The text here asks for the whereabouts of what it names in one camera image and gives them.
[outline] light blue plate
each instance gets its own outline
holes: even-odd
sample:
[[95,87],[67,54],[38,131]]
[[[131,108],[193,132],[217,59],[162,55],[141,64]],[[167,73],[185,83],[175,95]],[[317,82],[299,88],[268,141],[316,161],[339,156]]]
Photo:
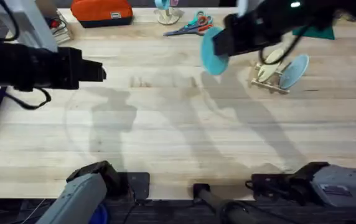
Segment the light blue plate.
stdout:
[[167,10],[170,8],[170,0],[154,0],[158,9]]
[[203,66],[211,75],[220,75],[228,67],[229,56],[216,56],[214,53],[214,45],[212,39],[221,31],[221,28],[212,27],[203,36],[201,57]]
[[284,70],[280,77],[279,87],[287,90],[292,87],[307,70],[309,63],[309,57],[306,54],[302,54],[296,57],[290,65]]

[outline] orange case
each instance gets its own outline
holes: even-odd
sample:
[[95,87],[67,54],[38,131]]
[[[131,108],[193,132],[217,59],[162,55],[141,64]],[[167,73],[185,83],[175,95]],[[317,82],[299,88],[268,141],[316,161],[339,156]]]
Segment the orange case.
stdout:
[[133,18],[133,9],[126,0],[73,0],[70,10],[83,26],[127,25]]

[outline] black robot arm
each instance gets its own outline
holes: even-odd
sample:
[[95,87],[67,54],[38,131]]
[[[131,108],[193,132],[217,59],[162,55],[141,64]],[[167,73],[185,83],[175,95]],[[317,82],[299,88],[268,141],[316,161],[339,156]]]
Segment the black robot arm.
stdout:
[[282,35],[304,26],[282,61],[294,48],[301,34],[310,27],[325,29],[332,25],[338,10],[356,17],[354,0],[265,0],[243,17],[230,14],[224,19],[225,29],[213,38],[216,55],[240,55],[262,50],[281,42]]

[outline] wire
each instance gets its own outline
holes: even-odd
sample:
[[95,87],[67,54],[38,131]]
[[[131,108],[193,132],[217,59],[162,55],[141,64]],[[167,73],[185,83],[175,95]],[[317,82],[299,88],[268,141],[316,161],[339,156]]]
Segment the wire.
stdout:
[[30,213],[30,215],[21,223],[21,224],[25,224],[26,221],[28,221],[28,219],[30,219],[30,217],[34,214],[35,211],[37,211],[37,209],[40,207],[40,205],[45,201],[45,198],[42,199],[42,201],[36,206],[36,208],[33,210],[33,212]]
[[[34,219],[34,218],[40,218],[41,216],[42,216],[42,215],[36,215],[36,216],[34,216],[34,217],[30,217],[29,219],[27,219],[27,221],[28,221],[28,220],[32,220],[32,219]],[[14,222],[7,223],[7,224],[23,224],[22,221],[23,221],[23,220],[14,221]]]
[[303,27],[300,32],[298,33],[297,37],[295,38],[294,41],[291,42],[291,45],[289,46],[289,48],[287,50],[284,51],[283,55],[276,59],[273,62],[266,62],[266,59],[264,58],[264,49],[261,49],[258,52],[258,57],[260,58],[260,62],[263,65],[274,65],[277,63],[282,62],[293,50],[294,48],[297,46],[298,42],[301,40],[301,38],[304,36],[304,34],[307,32],[307,30],[313,25],[313,22],[310,22],[308,25],[306,25],[305,27]]
[[[137,207],[137,206],[146,206],[146,204],[150,203],[150,202],[153,202],[153,200],[148,200],[148,201],[145,201],[145,202],[135,202],[135,204],[133,206],[131,206],[131,208],[128,210],[128,213],[126,214],[125,218],[124,218],[124,221],[122,222],[122,224],[126,224],[129,216],[131,215],[131,213],[134,211],[134,209]],[[193,208],[195,207],[196,204],[193,203],[192,205],[189,205],[189,206],[178,206],[178,207],[173,207],[173,206],[166,206],[167,208],[174,208],[174,209],[177,209],[177,208],[181,208],[181,209],[188,209],[188,208]]]
[[11,18],[11,21],[12,21],[12,23],[14,25],[14,29],[15,29],[15,34],[12,37],[0,38],[0,41],[13,41],[13,40],[16,40],[17,38],[19,38],[19,36],[21,34],[21,32],[19,30],[19,25],[17,24],[17,21],[16,21],[15,17],[13,16],[11,10],[8,8],[8,6],[6,5],[4,0],[0,0],[0,5],[4,8],[4,10],[8,14],[9,18]]
[[63,23],[63,24],[64,24],[64,26],[63,26],[63,27],[61,27],[61,28],[58,28],[57,30],[55,30],[52,34],[56,34],[57,32],[59,32],[59,31],[61,31],[61,30],[64,30],[64,29],[67,27],[66,22],[65,22],[65,21],[63,21],[61,18],[54,18],[54,20],[58,20],[58,21],[60,21],[61,23]]
[[278,214],[275,214],[275,213],[273,213],[273,212],[267,211],[267,210],[265,210],[265,209],[263,209],[263,208],[260,208],[260,207],[258,207],[258,206],[256,206],[256,205],[253,205],[253,204],[251,204],[251,203],[248,203],[248,202],[245,202],[245,201],[240,201],[240,202],[239,202],[239,201],[234,201],[234,200],[227,202],[224,206],[221,207],[220,214],[222,214],[222,215],[221,215],[221,220],[222,220],[222,221],[223,221],[224,215],[226,215],[226,211],[227,211],[226,208],[228,207],[228,205],[230,205],[230,203],[233,204],[233,205],[238,205],[238,206],[240,206],[241,208],[245,209],[246,211],[247,211],[246,206],[249,206],[249,207],[254,208],[254,209],[256,209],[256,210],[258,210],[258,211],[260,211],[260,212],[263,212],[263,213],[265,213],[265,214],[268,214],[269,216],[278,218],[278,219],[280,219],[280,220],[284,220],[284,221],[286,221],[286,222],[288,222],[288,223],[292,223],[292,224],[302,224],[302,223],[300,223],[300,222],[294,221],[294,220],[292,220],[292,219],[290,219],[290,218],[287,218],[287,217],[285,217],[285,216],[278,215]]
[[41,91],[44,95],[45,95],[45,101],[43,101],[42,103],[40,103],[39,105],[29,105],[27,103],[25,103],[24,101],[16,98],[15,96],[12,96],[11,94],[9,93],[1,93],[3,94],[4,96],[10,98],[11,100],[13,100],[15,103],[17,103],[19,106],[21,106],[23,109],[26,109],[26,110],[36,110],[42,106],[44,106],[45,104],[47,104],[48,102],[51,102],[52,98],[51,96],[49,95],[49,93],[47,92],[47,90],[43,89],[43,88],[36,88],[34,87],[36,90],[39,90]]
[[131,206],[131,208],[128,210],[128,213],[126,214],[123,224],[126,224],[130,214],[133,212],[133,210],[139,205],[139,203],[135,202],[135,204],[133,206]]

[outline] wooden table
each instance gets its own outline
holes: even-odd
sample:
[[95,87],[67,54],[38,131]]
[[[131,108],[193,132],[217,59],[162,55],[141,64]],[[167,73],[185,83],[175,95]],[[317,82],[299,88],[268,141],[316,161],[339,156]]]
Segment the wooden table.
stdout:
[[[58,197],[73,170],[102,160],[149,172],[151,198],[190,198],[195,182],[243,197],[252,173],[294,172],[310,161],[356,167],[356,24],[338,22],[334,41],[304,39],[291,57],[309,54],[309,69],[280,95],[248,86],[257,53],[211,76],[201,37],[162,36],[198,9],[184,9],[173,26],[158,24],[153,10],[135,9],[131,26],[100,29],[83,29],[62,10],[76,38],[64,45],[102,62],[108,77],[51,90],[52,102],[37,111],[4,101],[0,198]],[[205,10],[218,26],[233,11]],[[12,92],[31,103],[43,97]]]

